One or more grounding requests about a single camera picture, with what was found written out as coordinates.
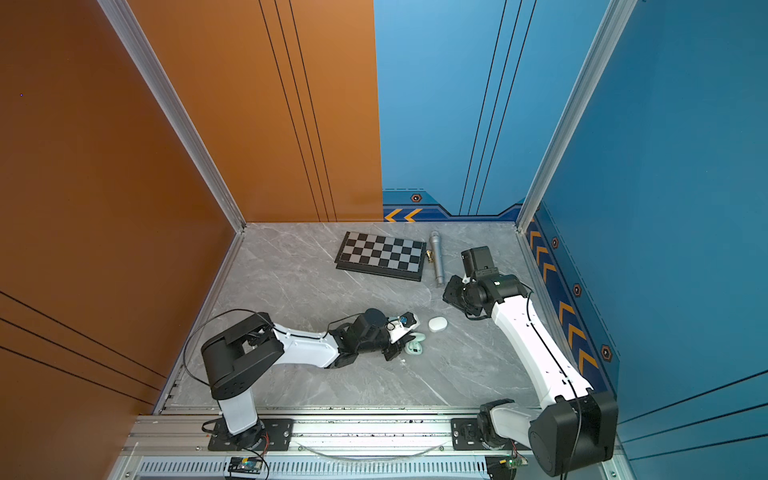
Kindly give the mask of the green earbud charging case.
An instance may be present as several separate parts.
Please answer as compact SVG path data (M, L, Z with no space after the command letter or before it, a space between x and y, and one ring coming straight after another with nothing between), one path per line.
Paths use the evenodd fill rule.
M409 340L405 345L405 351L408 355L414 355L418 356L421 355L424 351L424 347L422 343L426 340L426 335L423 333L412 333L411 334L412 339Z

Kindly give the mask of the white earbud charging case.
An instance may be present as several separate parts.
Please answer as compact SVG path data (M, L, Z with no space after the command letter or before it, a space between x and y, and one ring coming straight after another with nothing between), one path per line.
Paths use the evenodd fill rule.
M444 317L434 317L428 321L428 328L431 332L440 332L447 328L448 321Z

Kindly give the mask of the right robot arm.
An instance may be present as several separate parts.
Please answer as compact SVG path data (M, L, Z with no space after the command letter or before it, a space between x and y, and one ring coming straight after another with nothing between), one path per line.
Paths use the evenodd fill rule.
M613 457L618 404L573 367L539 319L532 296L514 275L454 275L443 300L467 318L490 320L501 330L538 396L537 409L508 399L484 404L478 414L483 441L492 448L512 442L528 446L547 475L565 478Z

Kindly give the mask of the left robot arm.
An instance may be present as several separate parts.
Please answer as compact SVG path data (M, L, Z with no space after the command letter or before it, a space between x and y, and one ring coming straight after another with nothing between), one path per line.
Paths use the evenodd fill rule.
M290 329L265 312L251 312L201 347L207 384L221 410L226 432L238 436L258 429L254 386L272 366L309 365L340 369L362 354L390 361L416 339L420 326L412 312L389 317L369 308L332 321L323 333Z

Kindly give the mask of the silver microphone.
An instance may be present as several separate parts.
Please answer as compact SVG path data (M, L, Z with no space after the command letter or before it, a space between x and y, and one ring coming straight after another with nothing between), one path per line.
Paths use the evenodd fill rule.
M445 274L442 261L441 236L438 231L433 230L430 233L429 244L430 259L434 266L436 283L438 287L442 287L445 284Z

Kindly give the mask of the black and silver chessboard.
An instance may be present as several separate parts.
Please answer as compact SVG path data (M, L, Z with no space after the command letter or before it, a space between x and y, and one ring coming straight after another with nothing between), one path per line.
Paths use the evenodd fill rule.
M419 282L426 251L423 241L348 231L334 263L339 270Z

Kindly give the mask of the right green circuit board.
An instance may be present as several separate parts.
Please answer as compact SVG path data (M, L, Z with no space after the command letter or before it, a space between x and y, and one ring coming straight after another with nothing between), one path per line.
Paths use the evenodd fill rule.
M528 460L522 455L506 456L499 461L499 466L507 470L517 470L528 464Z

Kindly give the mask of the green circuit board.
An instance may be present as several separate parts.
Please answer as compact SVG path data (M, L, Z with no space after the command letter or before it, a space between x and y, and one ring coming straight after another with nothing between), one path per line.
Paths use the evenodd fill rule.
M227 475L231 478L253 479L265 473L264 462L255 456L233 456L227 466Z
M499 461L499 466L507 470L517 470L528 464L528 460L522 455L506 456Z

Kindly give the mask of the left green circuit board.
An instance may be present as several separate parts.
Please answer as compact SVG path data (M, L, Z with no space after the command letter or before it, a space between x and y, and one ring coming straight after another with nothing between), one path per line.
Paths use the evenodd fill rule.
M233 456L227 466L227 475L231 478L253 479L265 473L264 462L255 456Z

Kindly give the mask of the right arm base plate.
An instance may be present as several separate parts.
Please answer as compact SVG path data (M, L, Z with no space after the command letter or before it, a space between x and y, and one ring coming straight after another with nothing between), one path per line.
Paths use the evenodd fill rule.
M529 447L510 439L488 440L484 437L476 418L450 420L452 446L455 451L470 450L528 450Z

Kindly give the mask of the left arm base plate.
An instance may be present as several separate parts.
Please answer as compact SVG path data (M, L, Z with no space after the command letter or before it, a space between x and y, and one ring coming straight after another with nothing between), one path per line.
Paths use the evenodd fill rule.
M210 451L255 450L284 452L289 449L294 420L291 418L260 419L256 425L239 433L229 432L223 417L203 423L201 430L208 435Z

